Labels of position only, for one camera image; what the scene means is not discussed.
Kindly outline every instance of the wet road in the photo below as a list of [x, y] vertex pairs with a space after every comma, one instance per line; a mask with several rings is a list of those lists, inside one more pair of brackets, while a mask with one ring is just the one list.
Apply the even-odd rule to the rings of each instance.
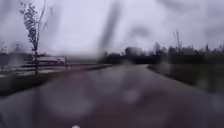
[[221, 103], [146, 65], [126, 65], [70, 73], [10, 96], [0, 102], [0, 119], [3, 128], [215, 128], [223, 126]]

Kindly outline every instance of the grass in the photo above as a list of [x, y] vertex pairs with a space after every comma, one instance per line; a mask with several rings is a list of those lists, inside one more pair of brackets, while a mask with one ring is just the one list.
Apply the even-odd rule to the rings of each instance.
[[223, 65], [170, 64], [169, 71], [166, 73], [160, 69], [160, 65], [150, 65], [148, 68], [195, 87], [200, 86], [200, 82], [204, 81], [202, 84], [207, 85], [204, 89], [209, 92], [214, 92], [217, 86], [224, 84], [222, 80], [224, 76]]
[[[99, 66], [96, 65], [93, 67], [81, 68], [75, 70], [75, 72], [99, 70], [110, 66], [114, 65], [99, 65]], [[15, 74], [11, 74], [8, 77], [0, 78], [0, 96], [8, 96], [26, 89], [38, 87], [52, 80], [53, 78], [59, 76], [65, 76], [68, 75], [69, 73], [74, 73], [74, 70], [65, 72], [29, 75], [29, 76], [17, 76]]]

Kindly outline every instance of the overcast sky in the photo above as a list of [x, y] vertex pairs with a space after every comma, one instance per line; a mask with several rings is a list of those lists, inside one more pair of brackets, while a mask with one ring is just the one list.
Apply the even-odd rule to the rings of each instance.
[[[176, 30], [185, 46], [201, 48], [208, 43], [210, 47], [218, 47], [224, 41], [223, 0], [117, 1], [120, 17], [110, 51], [121, 51], [127, 46], [147, 50], [153, 48], [155, 42], [174, 46]], [[49, 20], [39, 50], [57, 54], [96, 53], [114, 2], [47, 0], [45, 19]], [[0, 38], [7, 45], [21, 42], [29, 49], [31, 45], [18, 3], [17, 0], [0, 0]], [[40, 9], [43, 0], [34, 0], [34, 4]]]

